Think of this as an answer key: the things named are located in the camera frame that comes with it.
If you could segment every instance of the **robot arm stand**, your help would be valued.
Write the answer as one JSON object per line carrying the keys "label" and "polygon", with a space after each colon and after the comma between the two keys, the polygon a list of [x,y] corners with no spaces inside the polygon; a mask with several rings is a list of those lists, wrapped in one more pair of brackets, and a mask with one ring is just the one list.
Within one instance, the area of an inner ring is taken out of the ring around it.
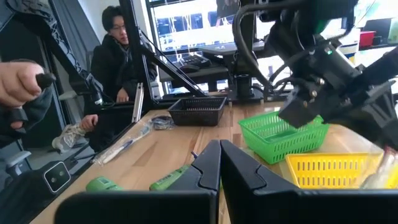
{"label": "robot arm stand", "polygon": [[92,74],[80,67],[71,48],[58,31],[51,8],[33,0],[2,0],[13,12],[13,19],[48,43],[51,52],[69,74],[69,82],[77,95],[90,95],[92,103],[102,105],[103,87]]}
{"label": "robot arm stand", "polygon": [[347,18],[346,35],[353,27],[358,0],[270,0],[242,7],[235,15],[233,33],[239,54],[253,68],[253,75],[274,94],[273,76],[265,80],[243,41],[239,22],[247,13],[260,11],[263,22],[275,21],[266,38],[287,64],[294,89],[279,117],[299,128],[320,115],[326,123],[340,124],[384,147],[398,149],[398,119],[389,79],[398,74],[398,49],[368,68],[354,65],[336,48],[338,38],[325,40],[320,33],[332,19]]}

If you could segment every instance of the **wall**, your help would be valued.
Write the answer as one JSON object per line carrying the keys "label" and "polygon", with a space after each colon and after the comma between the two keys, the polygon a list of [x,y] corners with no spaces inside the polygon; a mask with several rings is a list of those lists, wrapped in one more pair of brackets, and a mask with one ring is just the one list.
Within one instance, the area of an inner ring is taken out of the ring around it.
{"label": "wall", "polygon": [[[106,31],[103,29],[101,15],[108,6],[118,6],[118,0],[78,0],[83,8],[87,18],[92,25],[99,41],[102,41]],[[133,0],[134,11],[136,13],[138,26],[152,40],[152,33],[149,26],[149,18],[146,9],[145,0]]]}

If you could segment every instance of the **wooden tabletop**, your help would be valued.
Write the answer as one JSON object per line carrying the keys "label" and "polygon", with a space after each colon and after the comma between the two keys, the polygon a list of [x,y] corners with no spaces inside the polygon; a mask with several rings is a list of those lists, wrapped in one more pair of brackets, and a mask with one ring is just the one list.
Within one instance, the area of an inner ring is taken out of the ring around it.
{"label": "wooden tabletop", "polygon": [[[257,114],[278,110],[279,106],[280,103],[233,106],[232,108],[226,106],[224,115],[217,127],[177,127],[172,130],[153,131],[106,165],[93,164],[31,223],[52,224],[53,215],[58,205],[69,196],[85,191],[88,182],[99,176],[111,178],[124,189],[148,190],[150,184],[184,164],[191,163],[192,155],[190,152],[201,153],[212,139],[228,139],[250,153],[246,149],[238,121]],[[165,110],[150,111],[117,141],[114,147],[123,145],[131,136],[140,131],[145,122],[154,116],[164,114],[168,114],[168,112]],[[312,152],[369,152],[370,150],[372,152],[381,151],[349,129],[332,125],[323,145]],[[270,166],[255,154],[251,154],[276,174],[292,181],[287,164],[284,161]],[[220,195],[219,223],[229,223],[223,193]]]}

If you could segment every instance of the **green marker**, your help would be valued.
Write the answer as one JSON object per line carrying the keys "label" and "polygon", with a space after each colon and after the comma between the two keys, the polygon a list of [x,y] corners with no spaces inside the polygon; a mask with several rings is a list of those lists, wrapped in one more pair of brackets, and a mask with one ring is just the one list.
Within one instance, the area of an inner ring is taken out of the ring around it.
{"label": "green marker", "polygon": [[86,186],[86,191],[96,192],[102,190],[123,190],[123,188],[116,185],[112,180],[105,177],[97,177],[90,181]]}
{"label": "green marker", "polygon": [[184,165],[181,168],[171,172],[169,175],[163,177],[157,182],[150,185],[149,190],[166,190],[172,185],[181,175],[187,171],[190,165]]}

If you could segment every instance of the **plastic basket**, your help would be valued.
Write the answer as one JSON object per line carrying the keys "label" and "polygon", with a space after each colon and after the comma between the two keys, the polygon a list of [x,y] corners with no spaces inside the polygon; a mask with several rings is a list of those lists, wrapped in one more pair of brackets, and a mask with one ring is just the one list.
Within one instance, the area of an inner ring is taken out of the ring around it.
{"label": "plastic basket", "polygon": [[357,189],[361,182],[356,179],[376,171],[381,158],[382,154],[314,153],[291,154],[286,162],[294,184],[300,188]]}
{"label": "plastic basket", "polygon": [[226,97],[179,99],[169,108],[178,126],[216,126],[224,112]]}
{"label": "plastic basket", "polygon": [[245,143],[269,164],[285,159],[287,154],[303,153],[318,148],[328,132],[329,125],[321,117],[295,129],[278,117],[278,111],[239,122]]}

